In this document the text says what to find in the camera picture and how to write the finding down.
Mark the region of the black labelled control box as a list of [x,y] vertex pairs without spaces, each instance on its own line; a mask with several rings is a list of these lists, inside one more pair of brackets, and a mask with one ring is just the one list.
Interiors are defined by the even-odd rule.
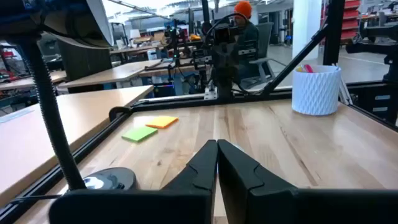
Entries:
[[395,125],[398,118],[398,91],[377,92],[373,96],[371,112]]

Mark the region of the black computer tower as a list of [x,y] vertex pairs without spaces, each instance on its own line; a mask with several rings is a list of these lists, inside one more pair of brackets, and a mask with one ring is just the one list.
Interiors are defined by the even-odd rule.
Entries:
[[154,97],[175,96],[175,86],[172,82],[154,84]]

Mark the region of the person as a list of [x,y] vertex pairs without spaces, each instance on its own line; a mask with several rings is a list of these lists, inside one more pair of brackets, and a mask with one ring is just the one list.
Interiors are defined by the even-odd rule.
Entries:
[[[242,14],[246,17],[246,21],[241,16],[235,16],[236,25],[241,29],[242,33],[237,38],[238,45],[243,45],[245,41],[259,40],[259,31],[257,27],[250,21],[252,16],[252,6],[248,1],[240,1],[235,5],[234,12]],[[259,70],[257,65],[250,64],[247,60],[241,60],[238,66],[239,78],[241,81],[247,78],[258,77]]]

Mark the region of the black partition panel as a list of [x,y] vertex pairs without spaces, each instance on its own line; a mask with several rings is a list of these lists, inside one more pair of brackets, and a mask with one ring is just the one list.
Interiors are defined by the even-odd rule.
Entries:
[[87,49],[58,40],[67,80],[74,81],[112,68],[108,49]]

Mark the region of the black frame clamp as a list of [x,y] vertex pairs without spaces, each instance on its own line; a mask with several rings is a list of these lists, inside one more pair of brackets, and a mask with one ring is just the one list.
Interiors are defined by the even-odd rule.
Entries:
[[125,121],[132,114],[132,109],[124,106],[116,106],[110,109],[108,113],[109,121],[112,123],[115,119]]

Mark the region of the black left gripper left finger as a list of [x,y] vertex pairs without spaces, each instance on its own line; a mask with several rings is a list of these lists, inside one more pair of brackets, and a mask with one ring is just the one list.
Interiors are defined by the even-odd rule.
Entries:
[[218,144],[207,141],[160,190],[76,190],[54,201],[50,224],[211,224]]

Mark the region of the silver mounting plate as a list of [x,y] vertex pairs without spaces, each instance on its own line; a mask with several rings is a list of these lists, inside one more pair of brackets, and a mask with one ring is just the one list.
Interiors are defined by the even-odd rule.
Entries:
[[206,87],[204,100],[216,100],[218,98],[218,89],[217,87]]

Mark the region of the orange sticky note pad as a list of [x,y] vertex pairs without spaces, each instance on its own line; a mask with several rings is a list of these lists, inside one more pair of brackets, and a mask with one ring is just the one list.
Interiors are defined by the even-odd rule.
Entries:
[[146,123],[146,126],[151,128],[165,129],[171,124],[178,121],[177,117],[173,116],[158,116]]

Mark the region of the grey office chair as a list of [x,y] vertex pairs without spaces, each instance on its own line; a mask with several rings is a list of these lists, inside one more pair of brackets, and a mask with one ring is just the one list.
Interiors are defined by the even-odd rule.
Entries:
[[250,64],[257,65],[261,80],[269,82],[275,78],[274,72],[270,68],[267,51],[272,32],[272,22],[266,22],[256,25],[259,31],[259,40],[257,48],[257,60],[251,61]]

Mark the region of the black articulated mount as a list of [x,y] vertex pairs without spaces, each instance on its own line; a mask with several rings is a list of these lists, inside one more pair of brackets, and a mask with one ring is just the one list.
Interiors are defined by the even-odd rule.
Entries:
[[[377,44],[376,37],[394,40],[391,44]],[[398,84],[398,22],[390,22],[384,26],[366,27],[349,41],[346,46],[349,54],[368,52],[384,54],[384,63],[389,71],[383,76],[385,82]]]

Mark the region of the red storage shelves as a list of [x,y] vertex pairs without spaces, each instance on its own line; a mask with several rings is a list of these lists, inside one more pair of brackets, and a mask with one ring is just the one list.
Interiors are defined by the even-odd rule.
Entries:
[[341,41],[353,38],[359,29],[359,5],[360,0],[345,0],[343,23],[341,29]]

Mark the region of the green sticky note pad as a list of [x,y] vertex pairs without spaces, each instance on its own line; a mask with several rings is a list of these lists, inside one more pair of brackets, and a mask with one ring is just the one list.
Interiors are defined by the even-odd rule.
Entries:
[[133,128],[126,133],[124,133],[121,137],[127,141],[131,142],[141,142],[148,137],[156,134],[158,129],[148,127],[148,126],[141,126],[138,128]]

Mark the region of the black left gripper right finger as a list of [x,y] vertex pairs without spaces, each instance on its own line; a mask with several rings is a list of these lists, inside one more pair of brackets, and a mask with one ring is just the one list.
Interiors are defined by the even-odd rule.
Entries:
[[229,224],[398,224],[398,190],[298,188],[224,139],[218,150]]

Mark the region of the small light wooden desk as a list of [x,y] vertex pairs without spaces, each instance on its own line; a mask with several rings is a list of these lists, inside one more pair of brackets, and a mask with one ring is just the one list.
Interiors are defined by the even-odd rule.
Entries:
[[132,62],[98,72],[87,77],[83,77],[59,85],[61,88],[75,88],[79,86],[99,85],[105,83],[116,83],[130,80],[145,70],[146,67],[154,67],[162,62],[161,59],[147,60],[142,62]]

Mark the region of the black gooseneck desk lamp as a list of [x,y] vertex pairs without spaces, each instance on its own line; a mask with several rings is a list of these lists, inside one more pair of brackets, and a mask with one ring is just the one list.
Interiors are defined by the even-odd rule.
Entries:
[[46,63],[37,45],[41,33],[78,47],[108,49],[113,45],[108,18],[101,0],[0,0],[0,40],[19,46],[34,78],[40,110],[51,145],[70,190],[134,189],[135,173],[109,168],[82,178],[65,135]]

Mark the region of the wooden table with blue leg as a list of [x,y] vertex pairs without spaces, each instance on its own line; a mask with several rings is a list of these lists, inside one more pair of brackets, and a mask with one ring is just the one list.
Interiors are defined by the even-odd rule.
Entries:
[[181,59],[181,66],[174,67],[170,60],[164,60],[154,67],[148,67],[139,74],[143,85],[172,82],[175,86],[175,96],[194,93],[194,87],[199,78],[199,72],[190,59]]

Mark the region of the white building pillar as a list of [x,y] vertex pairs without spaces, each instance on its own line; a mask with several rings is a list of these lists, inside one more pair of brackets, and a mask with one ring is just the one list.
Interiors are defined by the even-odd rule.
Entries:
[[311,41],[320,29],[322,0],[294,0],[292,57]]

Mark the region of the white textured cup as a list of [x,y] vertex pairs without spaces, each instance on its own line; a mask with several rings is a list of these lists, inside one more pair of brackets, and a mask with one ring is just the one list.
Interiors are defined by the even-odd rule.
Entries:
[[341,68],[314,65],[313,73],[293,71],[292,109],[298,113],[324,116],[338,109]]

